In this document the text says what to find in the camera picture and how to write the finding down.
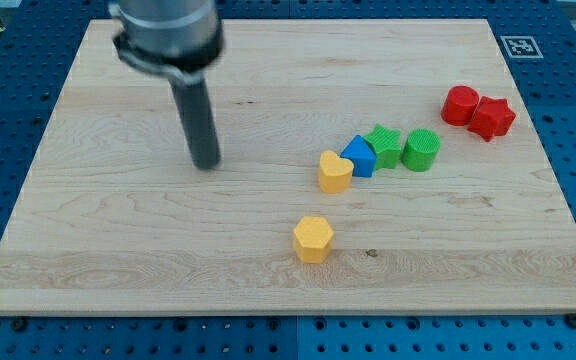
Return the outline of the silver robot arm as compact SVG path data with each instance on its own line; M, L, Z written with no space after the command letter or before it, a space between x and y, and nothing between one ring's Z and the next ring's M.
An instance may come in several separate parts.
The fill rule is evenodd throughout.
M113 37L119 59L169 82L194 166L216 167L221 153L204 76L224 48L216 2L116 0L108 12L122 25Z

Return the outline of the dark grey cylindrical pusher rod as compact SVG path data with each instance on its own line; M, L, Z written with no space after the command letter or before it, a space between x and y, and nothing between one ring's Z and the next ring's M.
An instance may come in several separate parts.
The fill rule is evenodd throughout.
M191 85L172 82L171 91L193 165L201 170L215 168L221 153L205 81Z

